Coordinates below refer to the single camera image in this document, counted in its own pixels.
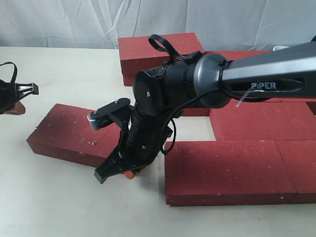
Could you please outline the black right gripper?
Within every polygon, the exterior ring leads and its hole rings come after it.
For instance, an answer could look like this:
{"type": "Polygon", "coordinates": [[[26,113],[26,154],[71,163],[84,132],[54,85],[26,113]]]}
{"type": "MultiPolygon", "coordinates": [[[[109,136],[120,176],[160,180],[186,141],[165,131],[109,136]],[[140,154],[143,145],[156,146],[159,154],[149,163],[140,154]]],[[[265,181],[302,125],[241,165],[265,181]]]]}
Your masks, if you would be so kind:
{"type": "Polygon", "coordinates": [[[159,152],[168,154],[175,143],[176,125],[172,111],[148,116],[132,106],[131,116],[120,128],[118,144],[95,171],[99,183],[124,174],[129,180],[150,165],[159,152]]]}

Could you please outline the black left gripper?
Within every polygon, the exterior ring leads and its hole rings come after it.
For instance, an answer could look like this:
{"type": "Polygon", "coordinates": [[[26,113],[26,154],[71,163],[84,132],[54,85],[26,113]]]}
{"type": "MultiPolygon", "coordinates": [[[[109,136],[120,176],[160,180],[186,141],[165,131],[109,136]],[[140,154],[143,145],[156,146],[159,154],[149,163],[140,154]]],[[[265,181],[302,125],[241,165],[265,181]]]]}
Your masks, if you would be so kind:
{"type": "Polygon", "coordinates": [[[25,106],[20,102],[28,95],[38,95],[35,83],[11,83],[0,80],[0,113],[4,115],[23,115],[25,106]]]}

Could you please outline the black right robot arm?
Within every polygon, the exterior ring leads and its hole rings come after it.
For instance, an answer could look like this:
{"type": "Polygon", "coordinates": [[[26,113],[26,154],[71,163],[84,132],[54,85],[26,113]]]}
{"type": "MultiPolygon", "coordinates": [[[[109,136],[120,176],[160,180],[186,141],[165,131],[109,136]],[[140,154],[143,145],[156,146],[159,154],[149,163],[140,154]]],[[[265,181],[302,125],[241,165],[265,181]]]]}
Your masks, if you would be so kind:
{"type": "Polygon", "coordinates": [[[88,116],[94,130],[112,123],[120,127],[117,146],[95,169],[100,183],[127,171],[136,173],[158,153],[169,153],[164,144],[176,136],[176,128],[168,125],[184,108],[217,109],[231,99],[262,102],[316,96],[315,41],[240,60],[198,51],[183,56],[157,35],[149,41],[156,50],[167,52],[169,60],[136,74],[135,104],[120,98],[88,116]]]}

